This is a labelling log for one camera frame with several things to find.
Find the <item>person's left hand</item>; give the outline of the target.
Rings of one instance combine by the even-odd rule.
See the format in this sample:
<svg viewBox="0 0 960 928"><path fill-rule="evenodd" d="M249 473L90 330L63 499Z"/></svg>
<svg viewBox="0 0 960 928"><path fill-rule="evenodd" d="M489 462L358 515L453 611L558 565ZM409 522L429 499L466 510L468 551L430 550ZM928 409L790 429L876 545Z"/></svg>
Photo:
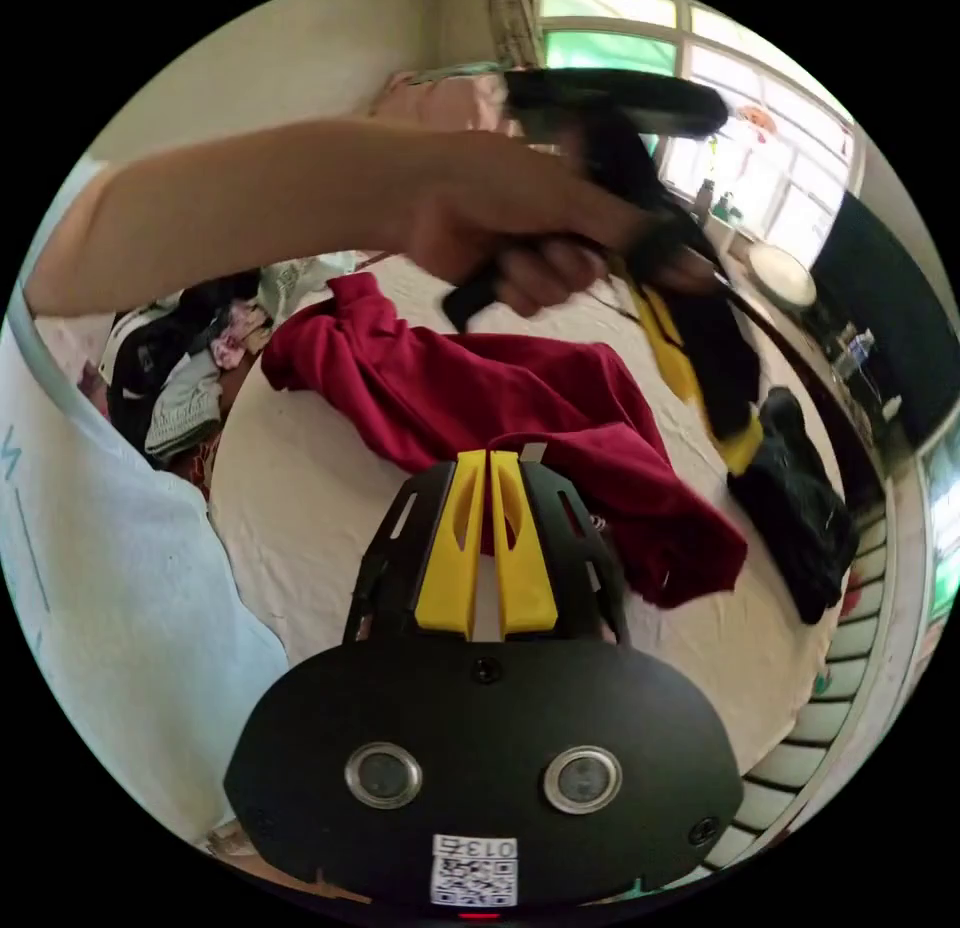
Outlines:
<svg viewBox="0 0 960 928"><path fill-rule="evenodd" d="M430 183L402 252L451 285L493 264L496 300L524 318L589 288L605 271L605 250L624 247L638 217L558 159L533 161L527 180L518 169L482 168Z"/></svg>

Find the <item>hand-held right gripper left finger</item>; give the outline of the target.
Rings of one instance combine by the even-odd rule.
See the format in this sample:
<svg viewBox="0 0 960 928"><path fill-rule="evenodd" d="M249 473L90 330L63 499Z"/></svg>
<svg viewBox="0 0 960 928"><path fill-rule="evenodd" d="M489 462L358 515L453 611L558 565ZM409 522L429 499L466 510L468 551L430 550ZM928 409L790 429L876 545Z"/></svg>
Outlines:
<svg viewBox="0 0 960 928"><path fill-rule="evenodd" d="M485 452L464 452L441 506L414 610L421 630L473 632L484 510Z"/></svg>

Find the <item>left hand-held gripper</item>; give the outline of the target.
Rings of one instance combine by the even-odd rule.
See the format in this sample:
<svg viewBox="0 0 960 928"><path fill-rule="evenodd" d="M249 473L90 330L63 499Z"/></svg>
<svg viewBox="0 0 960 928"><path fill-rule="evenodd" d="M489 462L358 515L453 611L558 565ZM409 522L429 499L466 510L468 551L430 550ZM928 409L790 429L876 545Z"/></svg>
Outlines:
<svg viewBox="0 0 960 928"><path fill-rule="evenodd" d="M741 476L765 437L754 413L759 357L734 313L715 249L658 176L642 138L647 127L629 114L511 118L535 145L573 142L591 183L645 215L645 228L602 258L632 292L661 378L680 401L699 407L728 473Z"/></svg>

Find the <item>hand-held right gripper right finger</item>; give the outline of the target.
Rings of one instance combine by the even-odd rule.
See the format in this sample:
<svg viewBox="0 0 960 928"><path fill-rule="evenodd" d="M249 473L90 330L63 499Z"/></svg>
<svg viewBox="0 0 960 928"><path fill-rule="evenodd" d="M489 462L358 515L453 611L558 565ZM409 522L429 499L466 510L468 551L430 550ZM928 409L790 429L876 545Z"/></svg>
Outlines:
<svg viewBox="0 0 960 928"><path fill-rule="evenodd" d="M493 451L489 461L500 629L551 632L558 610L519 456Z"/></svg>

